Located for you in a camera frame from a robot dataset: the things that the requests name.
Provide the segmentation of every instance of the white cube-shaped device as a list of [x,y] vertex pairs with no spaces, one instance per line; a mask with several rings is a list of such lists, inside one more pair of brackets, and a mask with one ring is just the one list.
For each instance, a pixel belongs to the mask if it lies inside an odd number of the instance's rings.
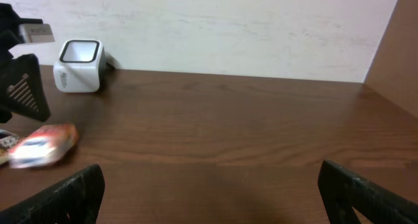
[[66,93],[91,93],[100,88],[106,58],[98,40],[68,40],[54,64],[57,88]]

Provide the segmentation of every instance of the white wall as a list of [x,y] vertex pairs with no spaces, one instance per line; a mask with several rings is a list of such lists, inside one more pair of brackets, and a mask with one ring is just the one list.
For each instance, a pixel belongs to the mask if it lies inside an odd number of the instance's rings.
[[396,0],[1,0],[55,43],[99,39],[124,69],[362,82]]

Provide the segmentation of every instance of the red and white package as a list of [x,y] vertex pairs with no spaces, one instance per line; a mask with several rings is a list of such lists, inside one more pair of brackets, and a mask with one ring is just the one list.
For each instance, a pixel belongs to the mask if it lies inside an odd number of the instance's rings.
[[59,161],[77,142],[72,124],[44,125],[9,151],[12,168],[51,165]]

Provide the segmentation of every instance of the wooden table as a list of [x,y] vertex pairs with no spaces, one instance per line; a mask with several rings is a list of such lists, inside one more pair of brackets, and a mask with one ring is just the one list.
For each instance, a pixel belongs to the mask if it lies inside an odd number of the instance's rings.
[[51,67],[42,77],[47,123],[82,137],[58,166],[0,168],[1,210],[98,163],[98,223],[327,223],[326,158],[418,202],[418,121],[361,84],[118,71],[100,93],[65,94]]

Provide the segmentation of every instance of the brown wooden tabletop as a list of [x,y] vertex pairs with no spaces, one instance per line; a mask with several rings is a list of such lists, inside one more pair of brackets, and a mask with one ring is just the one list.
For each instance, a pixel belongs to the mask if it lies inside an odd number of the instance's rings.
[[118,71],[100,93],[66,94],[51,67],[42,78],[46,123],[75,123],[81,139],[56,166],[1,167],[0,210],[93,163],[98,223],[328,223],[324,159],[418,202],[418,121],[361,84]]

